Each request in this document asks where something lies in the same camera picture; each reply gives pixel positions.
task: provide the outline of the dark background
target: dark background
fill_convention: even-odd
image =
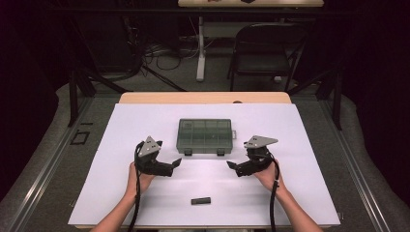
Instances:
[[[81,2],[94,6],[90,1],[74,0],[54,4],[67,6]],[[176,8],[176,3],[156,1],[155,6]],[[102,0],[101,4],[122,6],[114,0]],[[357,105],[367,151],[393,191],[410,205],[409,8],[395,1],[327,0],[325,9],[362,11],[364,18],[318,19],[295,78],[306,81],[343,61],[342,92]],[[120,18],[94,19],[78,18],[75,23],[79,26],[73,25],[66,18],[45,14],[35,1],[1,0],[0,199],[13,185],[52,122],[58,105],[55,91],[69,81],[70,57],[96,72],[135,69],[135,57],[127,45],[128,34]],[[169,26],[162,29],[169,33],[152,30],[161,27],[164,20],[169,21]],[[177,46],[178,41],[173,39],[185,32],[185,25],[181,18],[159,17],[157,21],[150,20],[145,28],[153,38]],[[86,38],[78,37],[78,28],[85,31]],[[98,29],[118,31],[119,36],[105,38]],[[171,39],[162,38],[163,34]],[[117,48],[101,49],[107,45]],[[62,52],[66,50],[72,56]]]

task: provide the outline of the table leg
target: table leg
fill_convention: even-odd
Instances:
[[[203,81],[204,80],[204,73],[205,73],[205,49],[204,49],[204,22],[203,17],[199,17],[199,58],[198,58],[198,68],[196,71],[196,80]]]

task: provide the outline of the tabletop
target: tabletop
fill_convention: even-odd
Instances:
[[[181,118],[229,118],[237,134],[232,152],[223,157],[179,154],[175,145]],[[321,226],[339,224],[296,106],[285,93],[243,92],[124,94],[111,115],[69,224],[93,227],[115,206],[125,189],[135,145],[147,135],[163,141],[159,161],[182,158],[182,162],[172,177],[157,177],[142,195],[137,228],[269,228],[270,192],[253,176],[238,178],[226,163],[247,160],[243,142],[253,135],[278,139],[268,149],[280,161],[287,187],[307,213]],[[200,197],[211,197],[212,203],[190,204]],[[290,225],[279,203],[275,212],[277,226]]]
[[[241,0],[179,0],[178,5],[180,7],[244,7],[244,8],[257,8],[257,7],[322,7],[323,0],[255,0],[251,3],[242,2]]]

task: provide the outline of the black chair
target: black chair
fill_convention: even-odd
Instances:
[[[231,79],[230,91],[235,74],[287,76],[287,91],[307,34],[305,27],[297,23],[256,23],[241,29],[235,37],[227,77]]]

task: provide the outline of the black object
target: black object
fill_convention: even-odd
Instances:
[[[155,9],[161,11],[179,8],[178,0],[136,0],[136,3],[137,8],[140,10]],[[138,20],[140,20],[137,27],[141,33],[144,33],[156,43],[165,45],[179,54],[179,17],[169,14],[135,15],[137,15]]]
[[[172,176],[174,168],[180,165],[181,159],[177,159],[171,164],[158,162],[157,156],[160,153],[161,145],[162,141],[156,142],[151,136],[148,136],[147,140],[136,146],[135,165],[139,172],[156,176]]]
[[[384,37],[385,35],[381,37],[379,36],[380,31],[378,30],[380,30],[380,23],[375,22],[375,20],[377,18],[392,17],[392,15],[382,15],[382,13],[384,12],[396,12],[392,10],[386,11],[386,9],[390,7],[390,5],[391,4],[389,4],[389,1],[386,0],[368,2],[365,1],[365,3],[361,3],[361,6],[357,9],[358,12],[361,13],[360,16],[356,17],[354,21],[348,22],[352,25],[347,27],[349,32],[344,33],[347,36],[340,34],[340,29],[341,32],[343,32],[343,28],[346,28],[344,24],[345,22],[343,23],[343,26],[343,24],[340,25],[333,22],[329,23],[327,21],[318,20],[315,26],[316,29],[318,29],[318,32],[316,32],[317,35],[315,35],[315,37],[312,39],[318,42],[316,46],[320,48],[314,48],[314,44],[310,44],[309,46],[307,46],[306,48],[310,52],[307,52],[306,56],[301,57],[299,63],[301,68],[299,69],[298,73],[295,73],[296,79],[300,80],[300,77],[302,76],[309,76],[309,78],[303,78],[304,81],[300,81],[299,85],[287,91],[287,94],[289,96],[295,95],[298,92],[310,86],[311,84],[318,81],[322,81],[322,84],[316,92],[316,98],[318,98],[319,100],[326,100],[333,92],[334,96],[332,106],[332,118],[335,123],[335,126],[341,131],[342,128],[340,124],[340,102],[342,94],[342,85],[346,85],[346,81],[343,80],[345,70],[350,68],[358,73],[360,73],[360,71],[363,71],[363,73],[366,73],[366,75],[360,73],[358,76],[352,76],[352,73],[349,73],[347,77],[355,79],[356,81],[362,81],[364,83],[364,86],[371,86],[370,88],[373,88],[374,86],[370,82],[371,80],[365,79],[364,76],[372,76],[372,78],[374,79],[375,76],[379,75],[380,73],[383,73],[384,70],[388,70],[388,73],[391,74],[390,70],[395,69],[386,68],[386,63],[391,62],[393,59],[387,59],[388,61],[385,62],[377,57],[381,54],[381,52],[378,51],[378,48],[380,47],[379,44],[382,44],[377,40],[379,40],[379,38],[388,38],[389,35],[386,35],[386,37]],[[395,25],[395,23],[389,24],[389,29],[387,30],[389,32],[388,34],[396,34],[392,33],[390,25]],[[386,44],[393,44],[390,43],[391,40],[394,39],[387,39],[388,42]],[[369,59],[366,59],[366,55],[368,55],[368,52],[360,51],[361,49],[363,49],[363,47],[366,47],[372,43],[377,44],[376,55],[369,57]],[[317,61],[312,62],[312,57],[318,57],[316,58]],[[370,64],[375,60],[379,60],[380,65],[376,63]],[[370,62],[370,68],[368,69],[364,69],[364,65],[367,65],[366,62]],[[375,67],[382,67],[382,70],[376,69],[377,71],[375,72],[375,74],[369,73],[372,72]],[[355,86],[358,85],[355,84],[348,86],[347,90],[343,90],[343,94],[348,93]]]
[[[298,23],[256,23],[241,29],[235,37],[228,77],[233,91],[234,77],[287,76],[287,91],[295,69],[298,51],[304,44],[307,30]]]
[[[67,0],[67,5],[82,9],[126,7],[123,1],[116,0]],[[128,73],[137,69],[134,60],[139,57],[133,56],[128,44],[128,25],[120,15],[78,14],[72,20],[77,26],[78,36],[90,51],[98,73]]]
[[[58,108],[53,79],[47,75],[60,67],[53,56],[58,48],[42,30],[46,25],[33,5],[0,2],[0,201],[38,148]],[[42,48],[43,60],[36,58],[33,47]]]
[[[132,216],[132,221],[129,225],[128,231],[133,230],[136,217],[139,210],[139,201],[141,199],[141,185],[139,182],[139,176],[141,173],[156,175],[156,176],[172,176],[172,172],[175,167],[179,166],[181,159],[177,159],[169,163],[163,163],[157,161],[157,156],[160,153],[162,141],[156,142],[151,136],[148,136],[145,141],[142,141],[136,145],[134,160],[136,171],[136,196],[135,196],[135,208]]]
[[[271,152],[269,152],[266,145],[278,142],[277,139],[253,136],[248,142],[245,142],[245,147],[247,148],[249,161],[243,162],[241,164],[236,164],[234,162],[228,161],[228,166],[236,171],[238,177],[248,176],[255,172],[265,170],[272,162],[275,164],[275,181],[272,186],[272,194],[270,201],[270,219],[271,219],[271,229],[273,232],[277,231],[275,226],[275,214],[274,214],[274,204],[275,197],[277,195],[278,180],[279,180],[279,165],[275,160]]]
[[[234,169],[238,177],[265,170],[274,160],[266,145],[276,142],[278,141],[274,138],[253,136],[250,141],[244,143],[249,160],[240,164],[227,161],[229,168]]]
[[[191,205],[210,204],[211,197],[194,198],[190,201]]]

